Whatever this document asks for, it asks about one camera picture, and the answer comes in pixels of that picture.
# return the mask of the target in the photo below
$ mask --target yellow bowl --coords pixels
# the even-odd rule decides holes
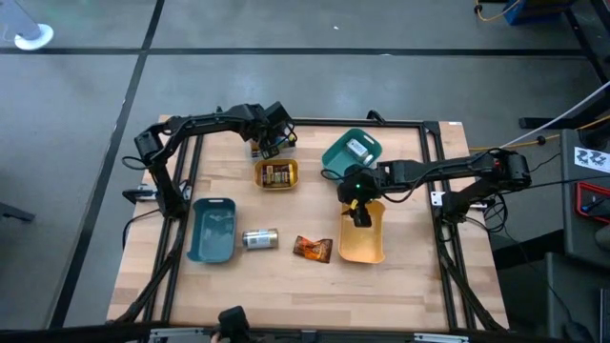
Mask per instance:
[[[383,253],[383,222],[385,206],[378,201],[366,205],[373,225],[370,228],[357,228],[349,215],[341,215],[339,234],[339,255],[348,261],[361,263],[380,263],[385,259]],[[349,206],[343,205],[341,213]]]
[[[294,182],[292,182],[289,187],[263,187],[263,168],[266,166],[282,166],[287,164],[293,166],[293,176],[295,177]],[[298,164],[292,158],[278,158],[258,161],[256,164],[254,164],[254,182],[258,187],[265,191],[290,190],[298,183]]]

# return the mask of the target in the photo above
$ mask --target canned food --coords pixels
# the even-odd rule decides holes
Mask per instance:
[[[243,245],[248,250],[276,248],[277,238],[277,229],[252,230],[241,236]]]

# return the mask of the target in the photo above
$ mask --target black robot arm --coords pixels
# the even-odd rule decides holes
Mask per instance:
[[[183,140],[194,135],[233,131],[244,141],[254,140],[262,156],[271,158],[279,154],[279,147],[285,140],[295,142],[294,127],[292,118],[279,102],[267,109],[257,104],[244,104],[216,113],[174,116],[165,123],[151,125],[134,141],[157,188],[156,199],[161,213],[179,217],[187,210],[187,205],[182,192],[172,182],[166,164]],[[161,134],[169,136],[165,145]]]
[[[520,191],[532,182],[525,157],[496,149],[432,163],[395,160],[379,162],[375,169],[354,165],[345,171],[337,196],[350,206],[348,214],[356,226],[370,227],[365,207],[369,201],[387,193],[412,192],[426,182],[472,176],[479,181],[460,192],[443,194],[440,215],[444,220],[461,221],[472,203],[499,191]]]

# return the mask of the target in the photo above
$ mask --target teal plastic bin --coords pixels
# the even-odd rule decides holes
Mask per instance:
[[[362,144],[366,150],[373,156],[371,161],[364,164],[357,160],[357,158],[347,150],[347,142],[351,139],[355,139],[358,143]],[[345,132],[324,154],[322,155],[322,165],[324,169],[331,170],[338,173],[341,176],[345,175],[345,170],[356,164],[363,167],[369,167],[375,162],[380,156],[383,149],[379,142],[377,142],[373,136],[361,129],[350,129]]]
[[[233,256],[235,246],[235,203],[229,198],[195,201],[193,242],[187,252],[195,262],[221,263]]]

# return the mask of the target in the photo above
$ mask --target wooden tabletop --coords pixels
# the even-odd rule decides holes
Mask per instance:
[[[441,122],[440,127],[446,158],[468,155],[461,123]],[[382,263],[348,262],[338,254],[341,204],[336,199],[336,186],[319,174],[320,158],[348,129],[295,129],[298,142],[293,157],[299,166],[299,183],[294,190],[286,192],[265,192],[254,184],[253,162],[238,135],[222,132],[205,136],[193,201],[202,197],[229,197],[235,202],[235,252],[229,262],[219,265],[189,260],[186,252],[191,248],[191,212],[175,289],[172,324],[212,326],[221,311],[241,305],[254,328],[447,330],[426,187],[418,188],[402,204],[381,200],[387,209],[383,216],[386,258]],[[421,161],[417,130],[363,129],[382,145],[379,160]],[[434,158],[432,136],[428,141]],[[187,158],[183,178],[188,175],[190,163]],[[175,156],[169,168],[174,164]],[[144,182],[152,183],[147,173]],[[472,182],[472,178],[452,180],[452,190],[461,190]],[[134,215],[154,210],[156,206],[154,202],[140,203]],[[468,215],[482,221],[480,212],[470,211]],[[123,313],[149,281],[162,222],[162,216],[155,214],[132,224],[109,319]],[[243,249],[242,232],[269,228],[279,231],[278,249]],[[464,223],[459,225],[459,234],[472,289],[497,322],[508,327],[487,233]],[[333,239],[331,263],[294,255],[292,249],[298,235],[310,240]],[[157,319],[165,283],[159,290],[154,312]],[[465,327],[455,285],[453,294],[458,323]]]

